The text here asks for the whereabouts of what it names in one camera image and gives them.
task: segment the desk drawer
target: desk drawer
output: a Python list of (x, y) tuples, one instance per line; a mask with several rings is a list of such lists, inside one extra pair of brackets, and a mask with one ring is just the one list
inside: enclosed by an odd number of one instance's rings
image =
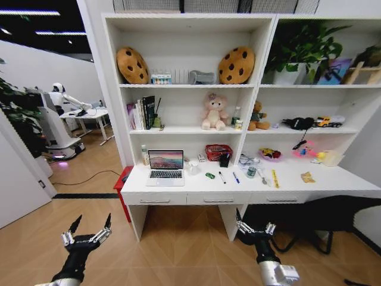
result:
[(154, 204), (154, 205), (179, 205), (186, 204), (184, 194), (123, 194), (127, 205)]
[(250, 194), (189, 194), (186, 204), (247, 204)]
[(287, 192), (280, 194), (279, 192), (253, 193), (251, 195), (250, 204), (302, 204), (308, 198), (307, 193), (303, 192)]

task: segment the red stool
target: red stool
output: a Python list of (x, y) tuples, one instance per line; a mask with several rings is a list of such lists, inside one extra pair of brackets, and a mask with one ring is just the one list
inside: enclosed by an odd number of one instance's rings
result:
[(123, 200), (123, 197), (121, 196), (120, 191), (121, 191), (121, 189), (122, 189), (122, 187), (124, 185), (124, 183), (122, 182), (122, 179), (131, 172), (132, 168), (133, 168), (133, 166), (127, 166), (127, 167), (125, 167), (123, 172), (121, 173), (118, 181), (114, 185), (114, 189), (116, 189), (117, 192), (118, 192), (118, 197), (119, 197), (119, 200), (121, 202), (121, 206), (123, 207), (124, 213), (126, 214), (126, 218), (127, 218), (128, 222), (131, 222), (129, 210), (127, 209), (127, 206), (124, 203), (124, 200)]

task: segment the laptop screen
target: laptop screen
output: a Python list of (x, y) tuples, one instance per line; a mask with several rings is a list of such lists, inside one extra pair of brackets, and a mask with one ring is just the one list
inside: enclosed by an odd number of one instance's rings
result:
[(179, 170), (183, 169), (183, 151), (155, 151), (149, 150), (149, 163), (151, 169)]

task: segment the office chair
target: office chair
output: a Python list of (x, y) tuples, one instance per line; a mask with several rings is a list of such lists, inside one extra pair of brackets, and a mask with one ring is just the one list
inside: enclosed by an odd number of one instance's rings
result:
[[(320, 253), (329, 254), (334, 231), (352, 232), (356, 212), (379, 205), (381, 198), (350, 195), (320, 198), (304, 204), (254, 204), (248, 206), (243, 221), (254, 227), (263, 227), (270, 221), (277, 229), (294, 231), (295, 236), (284, 248), (271, 239), (274, 248), (281, 253), (289, 251), (300, 238), (306, 238)], [(328, 231), (325, 249), (320, 247), (321, 239), (315, 231)]]

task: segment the white bookshelf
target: white bookshelf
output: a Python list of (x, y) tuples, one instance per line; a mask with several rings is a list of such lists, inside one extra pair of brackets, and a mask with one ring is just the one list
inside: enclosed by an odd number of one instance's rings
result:
[[(247, 131), (255, 100), (263, 104), (265, 119), (271, 124), (294, 117), (342, 115), (346, 122), (340, 128), (318, 128), (307, 132), (317, 150), (345, 153), (354, 138), (381, 103), (379, 85), (271, 85), (262, 78), (268, 52), (278, 23), (294, 19), (324, 20), (328, 25), (352, 25), (334, 34), (343, 44), (343, 56), (354, 58), (367, 46), (380, 40), (381, 20), (329, 19), (309, 15), (267, 14), (106, 14), (103, 16), (108, 44), (108, 57), (113, 66), (110, 97), (113, 113), (121, 114), (123, 122), (113, 126), (116, 136), (128, 139), (118, 146), (124, 161), (131, 152), (139, 164), (140, 146), (149, 149), (181, 149), (187, 157), (203, 153), (207, 144), (228, 144), (233, 149), (233, 164), (241, 152), (256, 154), (260, 147), (277, 148), (288, 156), (304, 131), (280, 125), (269, 130)], [(181, 80), (173, 85), (132, 85), (119, 74), (115, 55), (122, 46), (132, 46), (145, 59), (149, 70), (193, 70), (217, 72), (219, 61), (231, 49), (248, 45), (255, 52), (255, 67), (246, 84), (189, 85)], [(201, 112), (207, 92), (225, 95), (226, 111), (233, 113), (241, 106), (243, 129), (202, 130)], [(143, 96), (161, 98), (159, 116), (165, 128), (130, 130), (126, 104)]]

